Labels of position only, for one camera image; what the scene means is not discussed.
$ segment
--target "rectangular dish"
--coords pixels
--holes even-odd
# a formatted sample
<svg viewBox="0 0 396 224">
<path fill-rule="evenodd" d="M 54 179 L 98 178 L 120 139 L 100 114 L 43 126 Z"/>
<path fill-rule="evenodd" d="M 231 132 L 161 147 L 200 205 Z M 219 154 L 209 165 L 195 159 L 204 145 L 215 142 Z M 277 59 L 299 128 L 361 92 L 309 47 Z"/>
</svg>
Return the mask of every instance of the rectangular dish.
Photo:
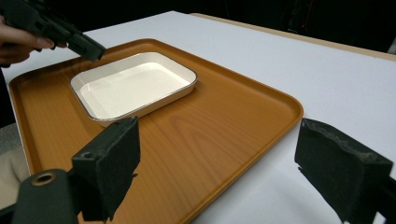
<svg viewBox="0 0 396 224">
<path fill-rule="evenodd" d="M 160 53 L 145 52 L 82 72 L 70 84 L 88 116 L 106 127 L 189 94 L 196 80 L 189 68 Z"/>
</svg>

